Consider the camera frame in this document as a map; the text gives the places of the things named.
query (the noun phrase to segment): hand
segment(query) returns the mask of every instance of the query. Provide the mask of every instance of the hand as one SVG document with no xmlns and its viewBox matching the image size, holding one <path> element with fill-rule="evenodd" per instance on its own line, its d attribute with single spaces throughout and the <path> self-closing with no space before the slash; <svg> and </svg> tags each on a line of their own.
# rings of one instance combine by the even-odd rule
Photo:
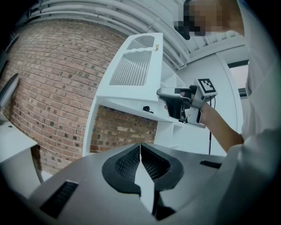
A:
<svg viewBox="0 0 281 225">
<path fill-rule="evenodd" d="M 195 95 L 192 94 L 191 95 L 191 103 L 194 99 Z M 208 114 L 210 112 L 210 110 L 212 110 L 212 107 L 207 103 L 207 102 L 203 102 L 201 108 L 200 108 L 200 111 L 201 111 L 201 120 L 200 120 L 200 123 L 204 124 L 204 125 L 207 125 L 208 123 Z"/>
</svg>

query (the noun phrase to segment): white shirt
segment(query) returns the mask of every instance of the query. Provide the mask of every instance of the white shirt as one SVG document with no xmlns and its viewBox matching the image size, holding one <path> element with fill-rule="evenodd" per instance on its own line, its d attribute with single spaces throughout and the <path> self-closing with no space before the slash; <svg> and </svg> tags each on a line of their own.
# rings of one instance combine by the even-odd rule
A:
<svg viewBox="0 0 281 225">
<path fill-rule="evenodd" d="M 244 115 L 244 141 L 265 129 L 281 126 L 281 61 L 270 35 L 243 0 L 241 10 L 246 47 L 249 50 L 249 74 L 246 92 L 249 108 Z"/>
</svg>

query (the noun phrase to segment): window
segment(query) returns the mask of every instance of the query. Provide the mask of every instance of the window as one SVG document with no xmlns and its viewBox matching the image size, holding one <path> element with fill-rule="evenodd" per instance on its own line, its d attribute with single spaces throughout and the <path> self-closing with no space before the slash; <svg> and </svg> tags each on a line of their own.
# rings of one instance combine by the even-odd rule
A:
<svg viewBox="0 0 281 225">
<path fill-rule="evenodd" d="M 249 60 L 245 60 L 228 64 L 241 97 L 246 96 L 245 86 L 249 71 L 248 62 Z"/>
</svg>

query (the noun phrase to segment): gray surface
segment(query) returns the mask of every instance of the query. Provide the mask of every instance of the gray surface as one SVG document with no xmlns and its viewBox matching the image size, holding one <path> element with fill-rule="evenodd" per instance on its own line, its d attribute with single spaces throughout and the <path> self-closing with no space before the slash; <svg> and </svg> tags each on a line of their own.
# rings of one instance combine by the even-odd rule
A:
<svg viewBox="0 0 281 225">
<path fill-rule="evenodd" d="M 202 160 L 222 163 L 224 160 L 224 157 L 221 156 L 177 151 L 154 144 L 151 144 L 151 146 L 177 158 L 184 166 L 184 175 L 178 184 L 172 190 L 160 192 L 164 205 L 174 210 L 181 209 L 193 199 L 196 193 L 203 189 L 208 180 L 218 171 L 215 168 L 200 165 L 199 163 Z"/>
<path fill-rule="evenodd" d="M 102 177 L 105 160 L 132 145 L 75 161 L 42 184 L 30 203 L 38 210 L 65 180 L 70 180 L 79 186 L 57 224 L 228 224 L 241 216 L 274 179 L 281 159 L 280 136 L 281 130 L 264 131 L 232 147 L 224 159 L 157 146 L 184 165 L 184 176 L 176 187 L 161 193 L 164 204 L 177 212 L 160 221 L 151 216 L 138 195 L 118 193 Z M 223 164 L 216 170 L 198 164 L 201 160 L 223 160 Z"/>
<path fill-rule="evenodd" d="M 119 147 L 73 162 L 41 185 L 30 197 L 31 203 L 40 207 L 66 180 L 70 180 L 79 183 L 79 186 L 58 216 L 59 222 L 107 225 L 154 222 L 155 218 L 138 195 L 117 192 L 102 176 L 101 167 L 106 159 L 124 149 Z"/>
</svg>

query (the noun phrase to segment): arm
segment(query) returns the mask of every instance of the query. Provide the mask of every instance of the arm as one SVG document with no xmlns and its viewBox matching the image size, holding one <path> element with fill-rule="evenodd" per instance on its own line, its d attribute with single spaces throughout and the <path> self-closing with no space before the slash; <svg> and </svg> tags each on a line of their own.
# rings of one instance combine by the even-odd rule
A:
<svg viewBox="0 0 281 225">
<path fill-rule="evenodd" d="M 208 103 L 203 103 L 201 112 L 201 123 L 210 130 L 226 153 L 230 147 L 244 143 L 241 134 L 234 131 Z"/>
</svg>

